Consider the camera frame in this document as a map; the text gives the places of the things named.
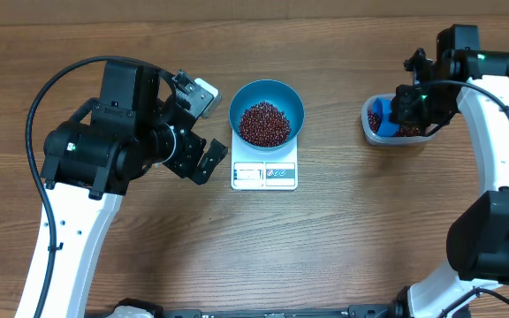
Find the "robotic arm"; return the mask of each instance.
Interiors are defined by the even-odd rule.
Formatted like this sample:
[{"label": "robotic arm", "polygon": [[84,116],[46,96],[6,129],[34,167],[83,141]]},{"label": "robotic arm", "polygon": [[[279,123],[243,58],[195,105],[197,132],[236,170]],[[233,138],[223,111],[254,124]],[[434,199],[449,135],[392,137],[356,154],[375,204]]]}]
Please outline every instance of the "robotic arm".
[{"label": "robotic arm", "polygon": [[[217,140],[203,154],[206,141],[192,132],[199,117],[207,117],[221,101],[217,89],[183,71],[173,75],[136,60],[104,60],[100,97],[85,102],[45,140],[42,177],[57,245],[49,246],[54,220],[43,207],[16,317],[83,317],[103,239],[129,182],[162,163],[202,185],[227,154]],[[160,80],[171,88],[166,101],[157,98]],[[82,124],[90,112],[90,124]],[[55,254],[56,265],[45,290],[49,253]],[[46,297],[42,311],[37,310],[41,296]]]},{"label": "robotic arm", "polygon": [[[463,115],[473,141],[480,198],[451,226],[447,261],[401,291],[385,317],[451,317],[461,308],[470,316],[468,302],[484,290],[509,284],[509,53],[479,46],[476,26],[444,30],[437,37],[437,61],[418,49],[405,62],[406,70],[414,72],[414,85],[399,86],[391,102],[392,122],[424,131],[449,124],[455,113]],[[367,317],[368,310],[349,307],[355,318]]]}]

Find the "clear plastic container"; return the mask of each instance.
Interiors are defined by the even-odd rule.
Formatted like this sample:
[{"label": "clear plastic container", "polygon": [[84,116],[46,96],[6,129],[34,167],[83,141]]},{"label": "clear plastic container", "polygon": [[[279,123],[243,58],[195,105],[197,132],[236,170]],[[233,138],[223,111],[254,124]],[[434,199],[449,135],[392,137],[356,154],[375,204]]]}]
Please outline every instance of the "clear plastic container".
[{"label": "clear plastic container", "polygon": [[425,142],[433,139],[437,133],[429,137],[423,136],[415,136],[415,137],[380,137],[377,134],[373,133],[368,125],[368,110],[372,108],[372,104],[376,100],[376,98],[384,98],[391,100],[394,98],[396,94],[380,94],[370,97],[364,105],[362,105],[362,129],[364,130],[364,136],[366,137],[369,144],[374,146],[400,146],[400,145],[409,145],[414,143]]}]

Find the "wooden surface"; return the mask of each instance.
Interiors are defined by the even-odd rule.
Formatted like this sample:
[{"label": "wooden surface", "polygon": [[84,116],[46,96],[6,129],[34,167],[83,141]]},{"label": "wooden surface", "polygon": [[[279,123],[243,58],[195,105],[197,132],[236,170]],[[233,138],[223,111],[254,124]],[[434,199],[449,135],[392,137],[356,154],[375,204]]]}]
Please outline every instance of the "wooden surface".
[{"label": "wooden surface", "polygon": [[[230,145],[233,95],[258,79],[300,94],[307,119],[293,193],[234,192],[230,157],[204,186],[166,169],[131,183],[105,239],[89,310],[124,297],[206,310],[345,307],[389,301],[445,258],[446,232],[477,198],[460,116],[429,144],[367,145],[361,106],[410,82],[402,60],[435,55],[438,32],[478,24],[482,47],[509,51],[509,16],[134,23],[0,27],[0,317],[13,317],[40,219],[24,147],[27,110],[41,86],[85,57],[136,57],[186,70],[224,101],[194,130]],[[103,65],[69,74],[42,101],[34,149],[90,96]],[[501,290],[509,296],[509,287]],[[475,317],[509,317],[485,297]]]},{"label": "wooden surface", "polygon": [[0,0],[0,26],[509,14],[509,0]]}]

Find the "blue object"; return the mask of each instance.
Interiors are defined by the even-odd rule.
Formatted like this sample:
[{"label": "blue object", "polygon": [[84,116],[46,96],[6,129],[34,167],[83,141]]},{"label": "blue object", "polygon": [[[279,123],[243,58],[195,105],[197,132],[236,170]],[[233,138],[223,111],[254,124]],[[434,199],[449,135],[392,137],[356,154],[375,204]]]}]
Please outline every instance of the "blue object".
[{"label": "blue object", "polygon": [[[278,111],[283,111],[288,120],[290,120],[290,136],[288,140],[280,146],[276,147],[259,147],[248,143],[243,140],[239,134],[240,118],[246,110],[255,106],[256,104],[265,101],[278,108]],[[298,135],[301,127],[304,125],[306,118],[306,111],[304,104],[296,91],[285,83],[273,79],[261,79],[247,84],[237,92],[231,106],[229,108],[229,122],[233,131],[251,148],[261,151],[272,151],[284,147],[290,143],[294,137]]]},{"label": "blue object", "polygon": [[384,98],[376,98],[372,104],[372,112],[380,117],[380,127],[376,134],[380,137],[392,137],[398,132],[399,125],[390,122],[390,114],[392,109],[390,107],[390,100]]}]

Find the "white scale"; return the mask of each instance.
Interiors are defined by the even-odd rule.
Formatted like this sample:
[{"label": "white scale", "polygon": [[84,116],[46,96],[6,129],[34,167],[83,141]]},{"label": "white scale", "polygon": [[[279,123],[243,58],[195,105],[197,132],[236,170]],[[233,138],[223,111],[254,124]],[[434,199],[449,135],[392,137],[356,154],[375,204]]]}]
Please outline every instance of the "white scale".
[{"label": "white scale", "polygon": [[298,187],[298,137],[283,148],[260,151],[232,132],[231,187],[235,190],[295,190]]}]

